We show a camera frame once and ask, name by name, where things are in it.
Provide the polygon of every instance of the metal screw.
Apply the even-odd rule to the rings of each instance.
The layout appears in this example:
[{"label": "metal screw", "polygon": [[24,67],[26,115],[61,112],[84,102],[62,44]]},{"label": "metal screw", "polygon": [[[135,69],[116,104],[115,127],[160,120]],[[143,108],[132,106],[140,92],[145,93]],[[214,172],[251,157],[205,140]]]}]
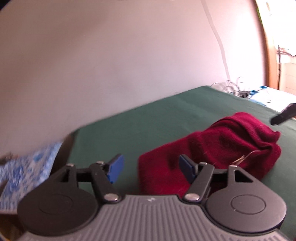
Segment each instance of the metal screw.
[{"label": "metal screw", "polygon": [[184,198],[190,202],[196,202],[199,200],[200,196],[196,193],[187,193]]},{"label": "metal screw", "polygon": [[104,199],[110,202],[115,202],[119,199],[119,196],[115,193],[107,193],[104,195]]}]

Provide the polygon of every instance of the white wire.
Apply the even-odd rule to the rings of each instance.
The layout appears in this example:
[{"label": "white wire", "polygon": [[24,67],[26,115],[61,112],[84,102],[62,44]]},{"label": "white wire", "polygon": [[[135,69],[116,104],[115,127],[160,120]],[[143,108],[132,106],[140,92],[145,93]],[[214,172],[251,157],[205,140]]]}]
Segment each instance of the white wire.
[{"label": "white wire", "polygon": [[221,82],[214,82],[213,84],[210,85],[210,87],[214,86],[214,85],[219,85],[222,88],[222,91],[226,92],[226,93],[231,93],[233,92],[235,96],[242,96],[245,93],[242,93],[245,91],[246,86],[244,85],[243,90],[241,87],[241,84],[244,84],[243,81],[239,82],[239,79],[242,78],[242,76],[238,77],[236,82],[232,82],[230,80],[227,80],[226,83],[221,83]]},{"label": "white wire", "polygon": [[218,45],[219,45],[219,48],[220,48],[220,51],[221,51],[221,56],[222,56],[222,61],[223,61],[223,64],[224,64],[224,68],[225,68],[225,72],[226,72],[226,76],[227,76],[227,79],[230,80],[230,74],[229,74],[229,70],[228,70],[228,65],[227,65],[227,62],[226,62],[226,55],[225,55],[225,50],[224,50],[224,46],[223,46],[223,43],[222,43],[222,40],[219,36],[219,33],[214,25],[214,22],[213,22],[213,19],[212,19],[212,16],[211,16],[211,13],[209,11],[209,8],[207,6],[207,3],[206,3],[206,0],[200,0],[201,3],[202,3],[202,7],[205,11],[205,14],[207,16],[207,20],[209,22],[209,25],[217,39],[217,42],[218,42]]}]

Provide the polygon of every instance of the blue floral fabric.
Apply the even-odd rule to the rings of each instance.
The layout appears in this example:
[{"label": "blue floral fabric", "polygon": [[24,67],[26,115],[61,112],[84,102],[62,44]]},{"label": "blue floral fabric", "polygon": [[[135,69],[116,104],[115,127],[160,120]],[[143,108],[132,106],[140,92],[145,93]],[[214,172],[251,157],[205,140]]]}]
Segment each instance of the blue floral fabric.
[{"label": "blue floral fabric", "polygon": [[7,182],[0,196],[0,214],[16,214],[19,201],[49,177],[61,144],[48,145],[0,166],[0,186]]}]

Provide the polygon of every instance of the red knitted fabric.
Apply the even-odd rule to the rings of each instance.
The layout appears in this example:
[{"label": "red knitted fabric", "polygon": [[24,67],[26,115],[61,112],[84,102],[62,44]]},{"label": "red knitted fabric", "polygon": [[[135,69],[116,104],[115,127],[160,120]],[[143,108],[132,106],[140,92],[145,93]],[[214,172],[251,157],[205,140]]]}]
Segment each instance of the red knitted fabric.
[{"label": "red knitted fabric", "polygon": [[186,154],[194,162],[205,161],[216,168],[228,165],[243,155],[239,166],[257,179],[273,167],[281,154],[276,144],[280,132],[250,114],[239,112],[225,117],[208,129],[165,144],[139,158],[139,181],[143,194],[179,194],[183,196],[189,184],[178,167],[179,155]]}]

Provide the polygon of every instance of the ribbed gray surface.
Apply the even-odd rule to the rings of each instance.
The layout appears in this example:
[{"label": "ribbed gray surface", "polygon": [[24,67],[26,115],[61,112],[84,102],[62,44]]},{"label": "ribbed gray surface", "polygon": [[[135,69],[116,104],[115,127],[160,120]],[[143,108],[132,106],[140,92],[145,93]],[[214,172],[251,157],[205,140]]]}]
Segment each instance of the ribbed gray surface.
[{"label": "ribbed gray surface", "polygon": [[196,205],[177,196],[132,196],[104,205],[95,220],[82,230],[60,237],[24,234],[19,241],[282,241],[279,232],[260,237],[229,234],[214,226]]}]

